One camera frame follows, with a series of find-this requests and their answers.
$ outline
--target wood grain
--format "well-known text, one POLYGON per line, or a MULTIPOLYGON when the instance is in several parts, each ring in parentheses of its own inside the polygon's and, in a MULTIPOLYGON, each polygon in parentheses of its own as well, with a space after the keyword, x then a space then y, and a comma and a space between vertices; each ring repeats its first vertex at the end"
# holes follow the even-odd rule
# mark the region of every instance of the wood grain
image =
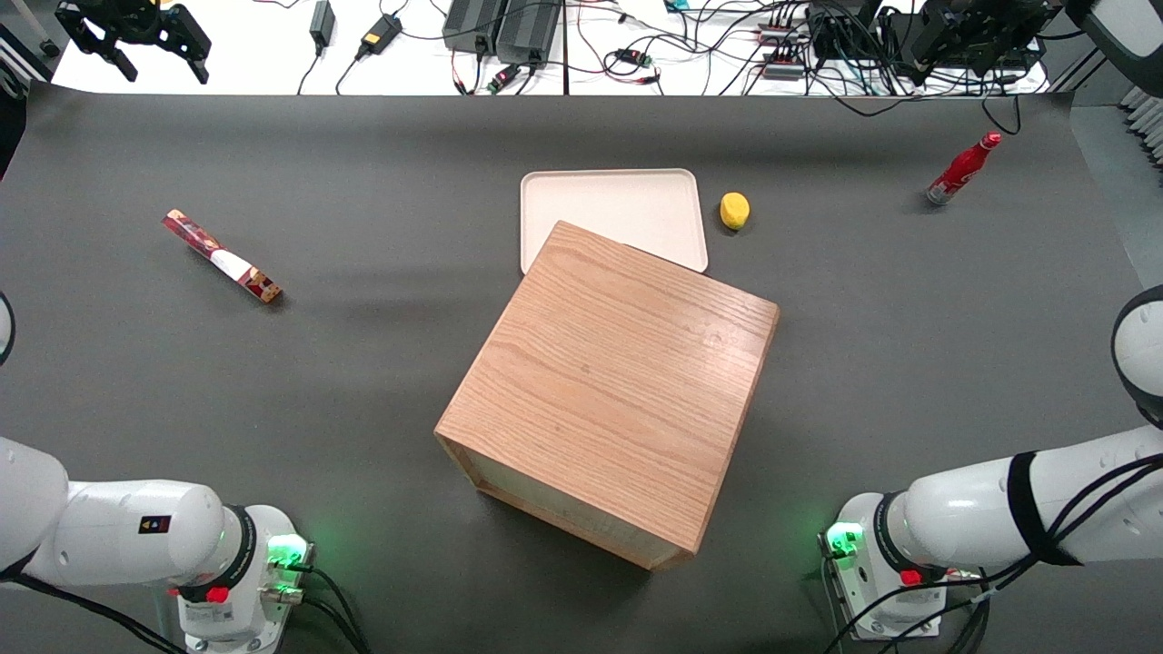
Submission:
POLYGON ((478 488, 522 510, 643 567, 688 559, 778 317, 768 300, 559 222, 436 434, 469 450, 444 443, 478 488))

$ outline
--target red button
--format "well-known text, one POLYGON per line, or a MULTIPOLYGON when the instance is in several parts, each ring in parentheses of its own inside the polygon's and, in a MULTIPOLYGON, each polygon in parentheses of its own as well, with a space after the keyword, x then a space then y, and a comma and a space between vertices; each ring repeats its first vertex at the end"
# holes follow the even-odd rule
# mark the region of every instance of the red button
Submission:
POLYGON ((212 604, 222 604, 229 595, 230 589, 216 585, 206 591, 206 602, 212 604))

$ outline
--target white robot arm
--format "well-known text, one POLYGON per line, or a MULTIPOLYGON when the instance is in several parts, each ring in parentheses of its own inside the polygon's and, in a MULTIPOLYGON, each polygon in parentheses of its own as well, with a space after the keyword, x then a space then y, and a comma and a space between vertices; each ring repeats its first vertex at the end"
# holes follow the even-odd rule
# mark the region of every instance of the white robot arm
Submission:
POLYGON ((856 638, 936 635, 940 618, 909 630, 944 606, 946 589, 930 584, 950 570, 1007 567, 1030 555, 1063 566, 1163 557, 1163 475, 1149 474, 1163 468, 1163 286, 1127 304, 1111 349, 1150 425, 929 475, 899 493, 858 495, 841 509, 821 540, 856 638), (1094 485, 1128 464, 1139 470, 1094 485), (1114 491, 1061 541, 1051 538, 1132 475, 1141 481, 1114 491))
POLYGON ((301 600, 301 573, 284 566, 311 556, 272 506, 227 506, 185 482, 70 482, 52 456, 0 438, 0 588, 164 585, 190 651, 255 654, 276 651, 301 600))

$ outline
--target red bottle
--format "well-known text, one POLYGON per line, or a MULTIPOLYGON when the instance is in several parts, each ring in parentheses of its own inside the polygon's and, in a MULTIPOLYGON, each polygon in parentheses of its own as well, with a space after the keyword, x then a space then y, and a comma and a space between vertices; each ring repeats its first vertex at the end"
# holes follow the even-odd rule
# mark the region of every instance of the red bottle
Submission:
POLYGON ((929 189, 925 192, 925 196, 934 205, 946 205, 952 199, 957 191, 969 180, 977 175, 977 171, 982 170, 985 165, 985 157, 990 156, 990 151, 998 147, 1001 142, 1001 135, 997 131, 990 131, 982 137, 982 141, 973 145, 972 148, 965 150, 964 152, 957 155, 957 158, 949 164, 949 168, 937 177, 933 184, 929 184, 929 189))

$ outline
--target plastic tray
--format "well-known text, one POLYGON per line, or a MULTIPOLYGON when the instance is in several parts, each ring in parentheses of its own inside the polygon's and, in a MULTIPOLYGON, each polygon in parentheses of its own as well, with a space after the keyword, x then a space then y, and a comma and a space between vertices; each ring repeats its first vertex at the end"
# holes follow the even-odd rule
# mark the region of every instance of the plastic tray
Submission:
POLYGON ((530 172, 521 180, 521 271, 564 220, 691 270, 707 269, 699 189, 680 168, 530 172))

